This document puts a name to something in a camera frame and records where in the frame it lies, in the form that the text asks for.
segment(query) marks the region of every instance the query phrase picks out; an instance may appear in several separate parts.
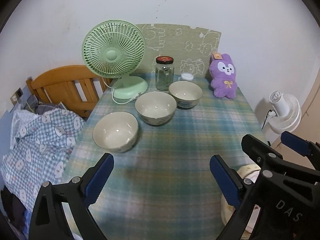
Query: table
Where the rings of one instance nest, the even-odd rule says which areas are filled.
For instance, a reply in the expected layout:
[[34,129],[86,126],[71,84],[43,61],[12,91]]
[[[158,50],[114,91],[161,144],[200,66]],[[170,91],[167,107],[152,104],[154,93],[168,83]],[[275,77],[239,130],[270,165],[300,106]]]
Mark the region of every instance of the table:
[[[142,76],[155,91],[154,73]],[[105,150],[92,137],[96,123],[113,111],[133,114],[139,137],[133,149],[113,154],[115,167],[97,202],[89,207],[109,240],[215,239],[223,228],[221,192],[209,170],[211,156],[220,154],[232,168],[252,163],[241,150],[251,133],[264,140],[261,128],[241,91],[234,100],[218,99],[204,78],[195,78],[203,97],[193,109],[177,109],[162,126],[138,116],[134,102],[117,105],[106,91],[77,139],[63,182],[82,176]],[[77,232],[70,211],[66,215]]]

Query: plush toy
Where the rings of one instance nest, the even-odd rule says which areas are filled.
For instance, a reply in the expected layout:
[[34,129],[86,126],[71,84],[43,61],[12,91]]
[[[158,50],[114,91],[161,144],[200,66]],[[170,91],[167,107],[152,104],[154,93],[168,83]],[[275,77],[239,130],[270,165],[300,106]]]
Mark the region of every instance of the plush toy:
[[211,87],[213,95],[217,98],[234,99],[236,97],[236,69],[228,54],[213,52],[209,67],[212,76]]

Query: jar lid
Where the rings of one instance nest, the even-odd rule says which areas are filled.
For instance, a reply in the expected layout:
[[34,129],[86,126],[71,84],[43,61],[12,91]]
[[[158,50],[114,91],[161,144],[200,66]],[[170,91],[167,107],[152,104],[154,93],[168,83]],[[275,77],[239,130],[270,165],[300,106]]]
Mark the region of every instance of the jar lid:
[[173,57],[169,56],[159,56],[156,57],[156,62],[161,65],[168,65],[173,63]]

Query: glass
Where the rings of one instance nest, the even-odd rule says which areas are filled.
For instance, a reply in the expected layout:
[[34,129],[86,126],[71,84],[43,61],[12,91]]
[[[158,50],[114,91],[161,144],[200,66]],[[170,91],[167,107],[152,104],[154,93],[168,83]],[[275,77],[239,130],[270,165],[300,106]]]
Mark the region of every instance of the glass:
[[[161,58],[170,58],[172,61],[164,61]],[[174,67],[172,65],[173,58],[161,57],[156,64],[156,88],[158,90],[169,90],[169,86],[173,83]]]

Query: white wall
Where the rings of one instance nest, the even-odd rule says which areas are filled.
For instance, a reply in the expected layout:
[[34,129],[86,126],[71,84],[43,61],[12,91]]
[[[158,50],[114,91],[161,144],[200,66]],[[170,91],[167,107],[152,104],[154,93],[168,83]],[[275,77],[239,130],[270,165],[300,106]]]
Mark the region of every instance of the white wall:
[[[238,85],[260,122],[274,90],[302,104],[320,66],[320,30],[301,0],[23,0],[0,34],[2,109],[27,77],[82,64],[83,38],[108,19],[222,32],[219,52],[231,55]],[[266,134],[270,141],[277,137]]]

